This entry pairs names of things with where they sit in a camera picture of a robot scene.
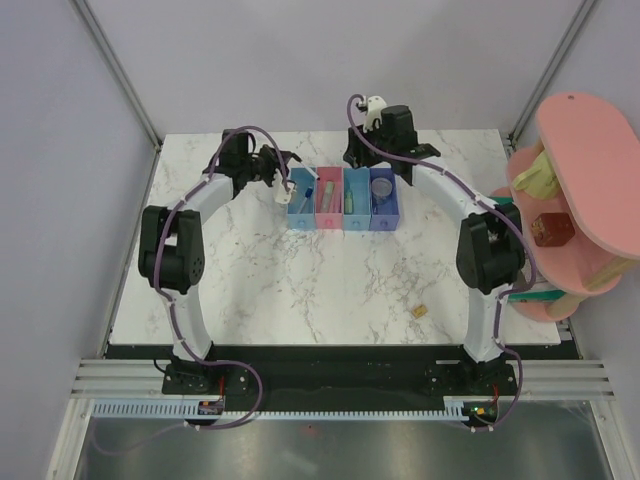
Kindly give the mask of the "black whiteboard marker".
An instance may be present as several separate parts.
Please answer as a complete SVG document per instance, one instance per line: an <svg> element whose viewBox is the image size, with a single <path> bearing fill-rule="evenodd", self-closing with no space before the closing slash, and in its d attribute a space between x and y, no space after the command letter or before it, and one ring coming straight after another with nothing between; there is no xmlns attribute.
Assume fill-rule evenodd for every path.
<svg viewBox="0 0 640 480"><path fill-rule="evenodd" d="M298 163L298 165L301 168L306 170L314 178L314 180L317 181L319 179L319 175L318 175L317 171L313 167L305 164L302 160L295 160L295 161Z"/></svg>

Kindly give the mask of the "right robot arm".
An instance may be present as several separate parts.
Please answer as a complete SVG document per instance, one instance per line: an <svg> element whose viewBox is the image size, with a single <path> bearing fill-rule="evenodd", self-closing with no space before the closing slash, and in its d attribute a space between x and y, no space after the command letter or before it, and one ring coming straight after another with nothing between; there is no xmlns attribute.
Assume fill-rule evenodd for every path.
<svg viewBox="0 0 640 480"><path fill-rule="evenodd" d="M525 261L520 212L512 203L499 205L479 193L448 166L440 150L420 142L408 106L354 94L347 100L347 119L345 162L353 168L388 163L458 227L456 268L469 288L463 348L471 360L458 368L457 377L465 391L481 393L494 381L488 362L506 351L500 336L502 307Z"/></svg>

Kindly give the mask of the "pink correction tape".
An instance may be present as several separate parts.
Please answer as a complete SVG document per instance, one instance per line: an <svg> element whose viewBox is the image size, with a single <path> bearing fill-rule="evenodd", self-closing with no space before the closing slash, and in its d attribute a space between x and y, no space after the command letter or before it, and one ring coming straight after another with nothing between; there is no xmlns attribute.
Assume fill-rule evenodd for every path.
<svg viewBox="0 0 640 480"><path fill-rule="evenodd" d="M341 214L342 213L342 194L340 191L334 191L329 203L329 213Z"/></svg>

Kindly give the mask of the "teal blue plastic bin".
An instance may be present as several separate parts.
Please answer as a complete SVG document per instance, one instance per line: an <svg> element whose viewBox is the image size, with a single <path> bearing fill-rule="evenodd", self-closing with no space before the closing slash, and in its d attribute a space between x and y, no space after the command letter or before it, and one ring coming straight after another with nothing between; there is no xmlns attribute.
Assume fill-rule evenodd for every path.
<svg viewBox="0 0 640 480"><path fill-rule="evenodd" d="M343 228L347 231L367 231L372 216L369 169L345 169L343 179L344 200L346 191L351 189L355 201L355 212L343 214Z"/></svg>

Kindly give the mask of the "green correction tape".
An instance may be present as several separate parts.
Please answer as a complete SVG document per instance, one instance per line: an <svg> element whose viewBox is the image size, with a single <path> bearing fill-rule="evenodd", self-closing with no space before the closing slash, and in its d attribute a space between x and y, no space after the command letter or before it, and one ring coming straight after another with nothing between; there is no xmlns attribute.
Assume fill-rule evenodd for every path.
<svg viewBox="0 0 640 480"><path fill-rule="evenodd" d="M334 194L336 184L333 181L327 181L321 198L320 212L331 213L333 211Z"/></svg>
<svg viewBox="0 0 640 480"><path fill-rule="evenodd" d="M353 194L353 191L349 189L345 193L344 213L346 215L351 215L354 212L355 212L354 194Z"/></svg>

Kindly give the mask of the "blue whiteboard marker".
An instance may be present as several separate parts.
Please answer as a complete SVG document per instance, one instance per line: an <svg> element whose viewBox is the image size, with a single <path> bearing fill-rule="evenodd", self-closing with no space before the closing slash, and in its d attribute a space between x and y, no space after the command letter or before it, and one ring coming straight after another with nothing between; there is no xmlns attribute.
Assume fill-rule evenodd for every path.
<svg viewBox="0 0 640 480"><path fill-rule="evenodd" d="M298 214L312 214L314 212L314 188L309 187L306 189L303 200L297 210Z"/></svg>

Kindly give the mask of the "clear jar of clips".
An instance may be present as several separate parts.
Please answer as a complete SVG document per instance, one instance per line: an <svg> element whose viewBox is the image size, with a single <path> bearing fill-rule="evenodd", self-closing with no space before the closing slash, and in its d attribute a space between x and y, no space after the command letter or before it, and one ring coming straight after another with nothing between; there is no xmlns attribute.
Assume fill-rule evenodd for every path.
<svg viewBox="0 0 640 480"><path fill-rule="evenodd" d="M393 191L393 183L389 178L376 177L371 181L371 193L377 203L386 202Z"/></svg>

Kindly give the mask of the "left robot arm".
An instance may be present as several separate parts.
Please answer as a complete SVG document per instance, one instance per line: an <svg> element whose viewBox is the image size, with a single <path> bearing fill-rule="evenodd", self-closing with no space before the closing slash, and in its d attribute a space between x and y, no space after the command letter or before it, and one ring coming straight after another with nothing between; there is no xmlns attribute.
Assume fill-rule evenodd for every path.
<svg viewBox="0 0 640 480"><path fill-rule="evenodd" d="M252 182L278 187L289 202L294 190L289 162L299 159L260 127L227 129L193 186L176 201L149 205L142 212L138 271L162 299L173 356L191 362L184 379L198 393L211 392L220 378L209 357L213 340L200 305L199 283L206 264L203 226Z"/></svg>

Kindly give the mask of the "pink plastic bin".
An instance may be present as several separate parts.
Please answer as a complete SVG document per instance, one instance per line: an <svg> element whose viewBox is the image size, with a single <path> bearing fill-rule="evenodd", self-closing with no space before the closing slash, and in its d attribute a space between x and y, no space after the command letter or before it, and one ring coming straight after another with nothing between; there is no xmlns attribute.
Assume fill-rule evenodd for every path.
<svg viewBox="0 0 640 480"><path fill-rule="evenodd" d="M317 191L316 191L316 199L315 199L316 227L318 229L341 230L343 227L343 203L344 203L343 168L335 167L335 166L318 167L316 171L319 175L319 179L317 180ZM327 181L333 181L336 184L336 191L340 191L342 194L343 202L342 202L341 214L331 214L331 213L320 212L321 198L322 198L324 187Z"/></svg>

